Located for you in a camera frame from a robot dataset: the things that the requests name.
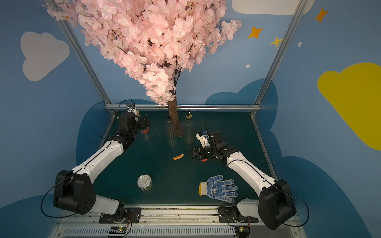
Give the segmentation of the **cork stoppered glass bottle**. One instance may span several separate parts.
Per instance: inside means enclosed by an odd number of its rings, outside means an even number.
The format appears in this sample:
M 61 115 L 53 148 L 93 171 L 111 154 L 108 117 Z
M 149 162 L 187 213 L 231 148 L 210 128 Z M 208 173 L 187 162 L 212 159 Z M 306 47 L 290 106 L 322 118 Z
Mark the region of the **cork stoppered glass bottle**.
M 151 140 L 151 135 L 149 134 L 149 129 L 150 129 L 150 127 L 147 127 L 145 131 L 141 132 L 143 135 L 143 140 L 145 142 L 150 142 L 150 140 Z

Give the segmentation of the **small green circuit board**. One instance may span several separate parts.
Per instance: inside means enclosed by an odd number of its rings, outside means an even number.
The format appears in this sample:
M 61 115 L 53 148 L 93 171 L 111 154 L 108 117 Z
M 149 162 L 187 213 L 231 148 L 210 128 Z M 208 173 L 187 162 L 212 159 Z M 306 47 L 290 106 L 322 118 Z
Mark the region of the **small green circuit board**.
M 109 237 L 122 237 L 127 233 L 126 227 L 118 226 L 109 229 Z

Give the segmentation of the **aluminium back crossbar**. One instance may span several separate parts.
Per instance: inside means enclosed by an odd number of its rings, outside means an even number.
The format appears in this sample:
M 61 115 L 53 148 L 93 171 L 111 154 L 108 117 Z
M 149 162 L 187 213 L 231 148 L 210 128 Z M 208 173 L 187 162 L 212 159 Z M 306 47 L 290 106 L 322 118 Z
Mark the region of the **aluminium back crossbar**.
M 167 105 L 136 104 L 136 108 L 142 111 L 166 110 Z M 204 111 L 259 111 L 260 105 L 178 105 L 180 111 L 204 110 Z

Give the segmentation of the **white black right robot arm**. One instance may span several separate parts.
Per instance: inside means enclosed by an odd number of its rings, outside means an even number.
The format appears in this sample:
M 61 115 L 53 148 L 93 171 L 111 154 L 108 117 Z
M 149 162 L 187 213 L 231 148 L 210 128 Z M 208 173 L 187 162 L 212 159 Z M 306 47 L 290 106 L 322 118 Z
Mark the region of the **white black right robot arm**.
M 225 180 L 222 175 L 201 182 L 198 188 L 200 196 L 208 196 L 232 205 L 232 215 L 227 222 L 246 223 L 251 218 L 257 218 L 269 229 L 275 230 L 296 215 L 294 196 L 285 180 L 276 180 L 262 172 L 241 151 L 234 146 L 228 146 L 218 131 L 199 132 L 195 137 L 201 146 L 189 152 L 193 160 L 205 162 L 216 159 L 223 166 L 235 171 L 259 197 L 258 200 L 245 198 L 235 201 L 238 187 L 233 179 Z

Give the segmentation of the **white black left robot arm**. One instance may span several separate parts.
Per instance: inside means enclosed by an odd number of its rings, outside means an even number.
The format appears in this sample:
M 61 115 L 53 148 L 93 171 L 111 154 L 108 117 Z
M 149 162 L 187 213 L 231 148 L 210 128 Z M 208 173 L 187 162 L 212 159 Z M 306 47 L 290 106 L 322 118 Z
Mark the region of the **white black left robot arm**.
M 88 159 L 56 175 L 53 205 L 74 214 L 124 216 L 125 207 L 138 203 L 138 180 L 149 175 L 153 182 L 170 185 L 176 176 L 187 177 L 186 164 L 199 142 L 181 137 L 170 146 L 166 119 L 152 130 L 147 115 L 124 111 L 115 131 Z

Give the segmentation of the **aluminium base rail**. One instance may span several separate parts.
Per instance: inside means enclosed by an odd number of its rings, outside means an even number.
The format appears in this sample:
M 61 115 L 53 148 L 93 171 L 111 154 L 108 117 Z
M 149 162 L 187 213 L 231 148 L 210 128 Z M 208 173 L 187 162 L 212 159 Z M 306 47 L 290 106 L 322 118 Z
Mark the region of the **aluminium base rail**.
M 222 223 L 221 205 L 129 205 L 140 208 L 138 223 L 100 223 L 103 214 L 89 213 L 67 217 L 62 213 L 50 233 L 51 238 L 305 238 L 299 218 L 290 226 L 269 229 L 260 219 L 249 223 Z M 122 237 L 109 237 L 111 227 L 126 227 Z

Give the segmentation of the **pink cherry blossom tree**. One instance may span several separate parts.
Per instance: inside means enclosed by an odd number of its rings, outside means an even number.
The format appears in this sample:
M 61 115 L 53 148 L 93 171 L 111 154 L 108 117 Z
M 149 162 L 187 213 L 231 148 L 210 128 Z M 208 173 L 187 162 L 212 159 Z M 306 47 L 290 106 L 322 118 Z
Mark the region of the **pink cherry blossom tree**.
M 180 74 L 232 40 L 242 26 L 223 20 L 225 1 L 50 1 L 45 7 L 57 21 L 81 26 L 86 45 L 142 84 L 156 104 L 168 106 L 176 129 Z

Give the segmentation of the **aluminium frame post left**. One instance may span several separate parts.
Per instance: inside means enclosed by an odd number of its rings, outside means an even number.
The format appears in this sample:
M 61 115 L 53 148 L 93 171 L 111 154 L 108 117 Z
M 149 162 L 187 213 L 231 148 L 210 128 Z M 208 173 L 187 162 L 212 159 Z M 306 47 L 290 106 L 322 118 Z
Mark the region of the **aluminium frame post left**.
M 84 70 L 86 71 L 87 75 L 89 76 L 91 82 L 95 86 L 98 94 L 100 95 L 101 99 L 105 103 L 105 105 L 112 104 L 109 96 L 106 93 L 105 88 L 103 87 L 100 79 L 98 78 L 94 68 L 92 67 L 90 61 L 88 60 L 85 52 L 83 51 L 81 45 L 79 44 L 79 41 L 75 35 L 75 33 L 72 30 L 72 27 L 67 21 L 59 20 L 58 25 L 63 31 L 65 37 L 69 41 L 70 45 L 72 46 L 75 54 L 77 55 L 80 63 L 82 64 Z

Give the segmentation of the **yellow bottle label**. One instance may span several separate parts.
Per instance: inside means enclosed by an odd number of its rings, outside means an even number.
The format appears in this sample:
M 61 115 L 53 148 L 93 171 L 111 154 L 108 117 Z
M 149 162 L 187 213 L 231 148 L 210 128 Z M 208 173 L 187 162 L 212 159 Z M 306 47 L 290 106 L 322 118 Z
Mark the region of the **yellow bottle label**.
M 176 160 L 181 159 L 181 158 L 183 158 L 183 157 L 184 157 L 184 153 L 182 153 L 182 154 L 180 154 L 180 155 L 174 157 L 173 160 L 176 161 Z

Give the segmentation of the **blue dotted work glove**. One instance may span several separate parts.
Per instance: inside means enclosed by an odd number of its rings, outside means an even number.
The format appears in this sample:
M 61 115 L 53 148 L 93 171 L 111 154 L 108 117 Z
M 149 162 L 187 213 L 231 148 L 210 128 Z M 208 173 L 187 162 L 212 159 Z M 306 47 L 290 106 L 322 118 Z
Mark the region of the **blue dotted work glove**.
M 198 188 L 199 196 L 208 196 L 213 200 L 227 203 L 234 203 L 238 197 L 236 192 L 238 187 L 233 179 L 225 180 L 223 175 L 210 177 L 207 181 L 201 182 Z

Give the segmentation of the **brown tree base plate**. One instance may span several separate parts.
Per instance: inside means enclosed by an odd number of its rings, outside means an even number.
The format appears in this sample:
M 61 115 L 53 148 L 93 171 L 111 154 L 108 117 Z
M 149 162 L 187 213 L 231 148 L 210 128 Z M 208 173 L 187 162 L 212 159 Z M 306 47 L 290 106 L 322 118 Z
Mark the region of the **brown tree base plate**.
M 175 136 L 176 137 L 183 137 L 185 134 L 185 123 L 184 122 L 179 122 L 175 126 Z

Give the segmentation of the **black capped glass bottle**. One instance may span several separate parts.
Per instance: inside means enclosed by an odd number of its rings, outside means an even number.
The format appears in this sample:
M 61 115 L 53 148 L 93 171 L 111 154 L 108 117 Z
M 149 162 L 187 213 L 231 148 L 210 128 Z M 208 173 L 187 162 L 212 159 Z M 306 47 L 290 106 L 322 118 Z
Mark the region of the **black capped glass bottle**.
M 174 147 L 177 145 L 177 137 L 176 137 L 176 128 L 172 123 L 172 119 L 170 116 L 166 118 L 166 135 L 168 137 L 168 144 L 171 147 Z

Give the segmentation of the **aluminium frame post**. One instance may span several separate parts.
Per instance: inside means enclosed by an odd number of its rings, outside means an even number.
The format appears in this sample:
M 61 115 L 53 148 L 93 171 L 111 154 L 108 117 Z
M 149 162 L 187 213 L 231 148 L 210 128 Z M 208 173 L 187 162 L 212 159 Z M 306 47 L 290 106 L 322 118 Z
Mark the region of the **aluminium frame post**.
M 105 105 L 112 104 L 109 96 L 106 93 L 105 88 L 103 87 L 100 79 L 98 78 L 94 68 L 92 67 L 90 61 L 88 60 L 85 52 L 83 51 L 81 45 L 79 44 L 79 41 L 75 35 L 75 33 L 72 30 L 72 27 L 67 21 L 59 20 L 58 25 L 63 31 L 65 37 L 69 41 L 70 45 L 72 46 L 75 54 L 77 55 L 80 63 L 82 64 L 84 70 L 86 71 L 87 75 L 89 76 L 91 82 L 95 86 L 98 94 L 100 95 L 101 99 L 105 103 Z
M 265 80 L 263 81 L 263 83 L 260 87 L 260 90 L 256 96 L 256 99 L 254 102 L 255 108 L 250 111 L 250 116 L 252 119 L 254 118 L 256 112 L 261 109 L 261 103 L 262 103 L 262 101 L 263 101 L 263 99 L 264 99 L 264 97 L 268 91 L 268 88 L 270 87 L 270 84 L 271 84 L 271 82 L 272 82 L 272 80 L 276 74 L 278 67 L 281 64 L 281 61 L 282 61 L 282 59 L 283 59 L 283 57 L 287 51 L 287 48 L 292 41 L 292 38 L 293 38 L 293 36 L 294 36 L 294 34 L 295 34 L 299 24 L 300 24 L 300 21 L 303 18 L 304 10 L 307 6 L 307 3 L 308 3 L 308 0 L 302 0 L 302 1 L 299 1 L 297 4 L 295 12 L 292 15 L 290 23 L 289 23 L 289 25 L 285 31 L 283 41 L 281 42 L 280 47 L 278 47 L 278 50 L 277 50 L 276 55 L 274 57 L 274 60 L 271 64 L 271 67 L 267 73 L 267 76 L 266 76 Z

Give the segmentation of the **aluminium frame post right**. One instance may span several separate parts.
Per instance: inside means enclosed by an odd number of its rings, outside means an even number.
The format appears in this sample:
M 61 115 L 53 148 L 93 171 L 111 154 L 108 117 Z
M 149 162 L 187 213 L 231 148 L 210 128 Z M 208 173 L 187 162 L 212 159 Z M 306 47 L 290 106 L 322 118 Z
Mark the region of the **aluminium frame post right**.
M 266 76 L 265 80 L 263 81 L 263 83 L 260 87 L 260 90 L 256 96 L 256 99 L 254 102 L 255 108 L 250 111 L 250 116 L 252 119 L 254 118 L 256 112 L 261 109 L 261 103 L 262 103 L 262 101 L 263 101 L 263 99 L 264 99 L 264 97 L 268 91 L 268 88 L 270 87 L 270 84 L 271 84 L 271 82 L 272 82 L 272 80 L 276 74 L 278 67 L 281 64 L 281 61 L 282 61 L 282 59 L 283 59 L 283 57 L 287 51 L 287 48 L 292 41 L 292 38 L 293 38 L 293 36 L 294 36 L 294 34 L 295 34 L 299 24 L 300 24 L 300 21 L 303 18 L 304 10 L 307 6 L 307 3 L 308 3 L 308 0 L 302 0 L 302 1 L 299 1 L 297 4 L 295 12 L 292 15 L 290 23 L 289 23 L 289 25 L 285 31 L 283 41 L 281 42 L 280 47 L 278 47 L 278 50 L 277 50 L 276 55 L 274 57 L 274 60 L 271 64 L 271 67 L 267 73 L 267 76 Z

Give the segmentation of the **clear square glass bottle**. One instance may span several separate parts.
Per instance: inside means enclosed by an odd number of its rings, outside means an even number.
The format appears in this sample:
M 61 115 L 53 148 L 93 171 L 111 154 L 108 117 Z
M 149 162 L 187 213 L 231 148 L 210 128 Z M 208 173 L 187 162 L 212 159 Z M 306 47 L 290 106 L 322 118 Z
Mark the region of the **clear square glass bottle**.
M 192 115 L 191 111 L 188 110 L 186 115 L 186 121 L 185 121 L 185 134 L 184 134 L 184 140 L 185 143 L 190 145 L 194 141 L 194 134 L 193 134 L 193 122 L 192 122 Z

